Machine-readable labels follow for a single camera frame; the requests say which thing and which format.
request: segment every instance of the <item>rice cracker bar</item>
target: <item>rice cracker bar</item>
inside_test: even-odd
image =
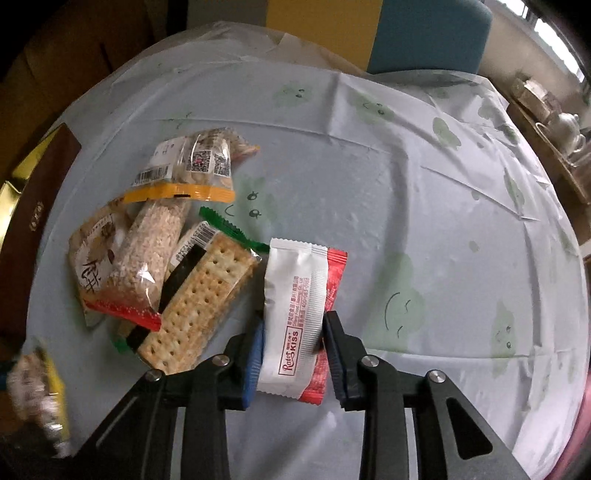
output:
[[[219,232],[137,353],[167,375],[192,369],[260,258]]]
[[[105,285],[94,299],[86,300],[86,306],[158,330],[164,276],[189,209],[185,199],[145,202]]]

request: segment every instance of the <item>printed label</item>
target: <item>printed label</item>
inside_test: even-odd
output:
[[[185,242],[183,242],[180,247],[177,248],[177,251],[174,253],[172,258],[170,259],[170,264],[176,268],[178,264],[181,263],[183,258],[189,253],[195,245],[199,245],[204,250],[207,250],[207,247],[211,244],[213,237],[216,236],[219,230],[209,225],[207,222],[201,222],[195,227],[195,231],[191,234],[189,238]]]
[[[191,163],[189,164],[189,171],[196,171],[200,173],[212,173],[215,161],[213,160],[211,150],[198,150],[191,154]]]
[[[136,176],[132,187],[139,187],[154,181],[172,179],[173,167],[180,160],[186,141],[186,137],[177,137],[159,143],[146,168]]]
[[[87,292],[97,292],[111,273],[115,224],[113,215],[100,219],[76,254],[76,275]]]
[[[287,315],[279,375],[296,374],[309,294],[310,278],[295,276],[291,285],[290,309]]]
[[[283,353],[281,355],[279,375],[293,377],[296,374],[297,359],[300,354],[301,336],[301,328],[287,327],[285,329],[285,340],[283,341]]]

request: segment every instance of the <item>cracker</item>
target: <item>cracker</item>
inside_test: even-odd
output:
[[[236,293],[252,275],[258,257],[218,234],[162,313],[138,354],[167,375],[193,368]]]

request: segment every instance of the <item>blue gripper pad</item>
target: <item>blue gripper pad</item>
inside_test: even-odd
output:
[[[256,392],[256,384],[261,373],[262,354],[265,346],[265,330],[263,322],[258,322],[254,330],[251,344],[251,351],[248,355],[248,361],[244,372],[244,382],[242,386],[242,404],[248,408]]]

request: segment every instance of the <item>teapot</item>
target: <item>teapot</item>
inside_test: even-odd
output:
[[[565,157],[580,152],[585,145],[585,137],[580,133],[578,115],[552,115],[546,125],[537,122],[535,126]]]

